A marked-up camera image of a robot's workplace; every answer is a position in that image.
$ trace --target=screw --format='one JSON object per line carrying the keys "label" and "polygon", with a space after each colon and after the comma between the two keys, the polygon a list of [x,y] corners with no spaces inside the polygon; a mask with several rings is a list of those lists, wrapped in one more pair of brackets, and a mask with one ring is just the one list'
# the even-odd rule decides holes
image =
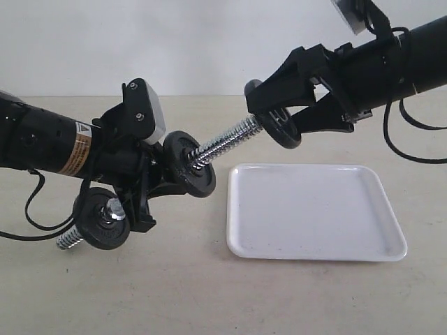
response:
{"label": "screw", "polygon": [[210,164],[214,159],[236,148],[262,131],[263,127],[254,115],[242,120],[213,140],[201,145],[188,154],[189,165],[197,170]]}
{"label": "screw", "polygon": [[[110,198],[107,204],[99,212],[100,218],[106,225],[126,218],[121,202],[117,198]],[[57,237],[56,246],[61,250],[67,250],[83,241],[84,238],[76,225]]]}
{"label": "screw", "polygon": [[137,118],[137,121],[142,121],[145,119],[145,116],[142,113],[137,113],[135,117]]}

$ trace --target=table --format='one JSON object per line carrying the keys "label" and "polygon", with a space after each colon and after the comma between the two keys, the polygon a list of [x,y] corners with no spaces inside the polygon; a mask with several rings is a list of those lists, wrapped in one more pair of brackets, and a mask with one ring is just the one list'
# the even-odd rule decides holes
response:
{"label": "table", "polygon": [[[120,97],[25,98],[91,121]],[[247,114],[241,96],[162,97],[168,131],[204,142]],[[421,121],[446,124],[447,92],[408,99]],[[403,160],[381,132],[383,108],[352,134],[315,133],[294,150],[261,133],[214,163],[215,192],[150,202],[157,226],[113,251],[86,243],[0,240],[2,334],[445,334],[447,329],[447,169]],[[391,136],[411,154],[447,156],[442,132],[391,117]],[[238,163],[355,163],[380,176],[409,245],[400,262],[245,260],[226,245],[229,170]],[[45,173],[32,204],[42,224],[69,213],[80,180]],[[23,207],[37,178],[0,170],[1,229],[36,234]]]}

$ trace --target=white wall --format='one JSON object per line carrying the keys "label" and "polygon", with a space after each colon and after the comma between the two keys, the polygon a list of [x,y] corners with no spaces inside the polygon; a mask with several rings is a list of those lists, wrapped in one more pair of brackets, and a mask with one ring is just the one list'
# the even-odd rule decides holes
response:
{"label": "white wall", "polygon": [[[376,0],[417,27],[446,0]],[[330,0],[0,0],[0,89],[22,96],[120,95],[143,77],[161,95],[241,94],[295,47],[354,36]]]}

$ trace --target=orange label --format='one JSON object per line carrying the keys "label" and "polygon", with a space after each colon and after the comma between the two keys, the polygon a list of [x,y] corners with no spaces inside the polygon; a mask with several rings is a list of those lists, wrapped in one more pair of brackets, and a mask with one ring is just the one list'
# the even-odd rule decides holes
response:
{"label": "orange label", "polygon": [[67,160],[67,163],[58,173],[66,176],[77,175],[89,156],[90,146],[91,126],[76,122],[76,140],[75,144],[73,145],[73,150]]}

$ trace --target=white tray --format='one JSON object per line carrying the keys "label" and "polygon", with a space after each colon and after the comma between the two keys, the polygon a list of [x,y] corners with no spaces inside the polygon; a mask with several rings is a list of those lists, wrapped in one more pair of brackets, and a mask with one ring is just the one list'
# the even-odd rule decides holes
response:
{"label": "white tray", "polygon": [[243,258],[385,262],[407,251],[378,176],[360,165],[234,167],[227,243]]}

